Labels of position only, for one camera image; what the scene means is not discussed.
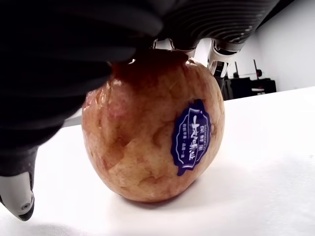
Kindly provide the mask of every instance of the fruit sticker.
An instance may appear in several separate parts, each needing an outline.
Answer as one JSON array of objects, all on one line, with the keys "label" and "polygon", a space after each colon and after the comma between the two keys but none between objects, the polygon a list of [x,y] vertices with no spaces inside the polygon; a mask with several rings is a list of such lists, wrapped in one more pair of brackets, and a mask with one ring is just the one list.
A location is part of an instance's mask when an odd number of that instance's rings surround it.
[{"label": "fruit sticker", "polygon": [[189,104],[175,122],[171,153],[178,166],[177,175],[193,170],[207,152],[211,127],[209,114],[200,99]]}]

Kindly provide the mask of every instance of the red apple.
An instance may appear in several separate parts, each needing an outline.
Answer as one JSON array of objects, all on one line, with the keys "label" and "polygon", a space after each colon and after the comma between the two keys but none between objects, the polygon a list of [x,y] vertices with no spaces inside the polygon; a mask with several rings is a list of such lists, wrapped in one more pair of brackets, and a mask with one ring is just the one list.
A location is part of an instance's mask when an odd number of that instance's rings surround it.
[{"label": "red apple", "polygon": [[[197,113],[189,118],[190,111]],[[88,93],[82,127],[90,161],[112,191],[159,202],[187,189],[215,158],[223,98],[202,64],[181,52],[147,50],[114,64],[107,83]]]}]

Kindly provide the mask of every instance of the table surface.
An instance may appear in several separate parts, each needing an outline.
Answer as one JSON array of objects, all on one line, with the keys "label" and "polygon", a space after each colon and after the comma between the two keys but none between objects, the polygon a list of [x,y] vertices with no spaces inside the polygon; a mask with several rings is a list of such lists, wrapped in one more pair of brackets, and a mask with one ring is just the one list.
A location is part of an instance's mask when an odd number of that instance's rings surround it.
[{"label": "table surface", "polygon": [[225,102],[220,151],[195,183],[161,204],[111,192],[87,158],[81,126],[38,152],[35,210],[0,206],[3,236],[314,236],[315,87]]}]

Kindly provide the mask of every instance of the background wall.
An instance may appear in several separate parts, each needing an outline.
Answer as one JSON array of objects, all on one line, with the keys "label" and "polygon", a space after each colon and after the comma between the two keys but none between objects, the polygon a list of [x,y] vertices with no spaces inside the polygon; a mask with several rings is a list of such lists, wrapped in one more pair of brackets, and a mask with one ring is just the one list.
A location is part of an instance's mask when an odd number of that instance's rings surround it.
[{"label": "background wall", "polygon": [[315,86],[315,0],[295,0],[256,38],[277,91]]}]

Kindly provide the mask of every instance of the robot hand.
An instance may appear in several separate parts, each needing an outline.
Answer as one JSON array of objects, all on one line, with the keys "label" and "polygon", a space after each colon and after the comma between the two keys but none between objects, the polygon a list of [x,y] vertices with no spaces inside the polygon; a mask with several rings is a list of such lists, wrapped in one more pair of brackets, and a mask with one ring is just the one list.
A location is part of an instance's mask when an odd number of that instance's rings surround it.
[{"label": "robot hand", "polygon": [[212,38],[208,68],[222,84],[234,55],[277,2],[1,2],[0,202],[21,220],[31,217],[37,149],[106,82],[108,62],[129,60],[157,39],[190,52]]}]

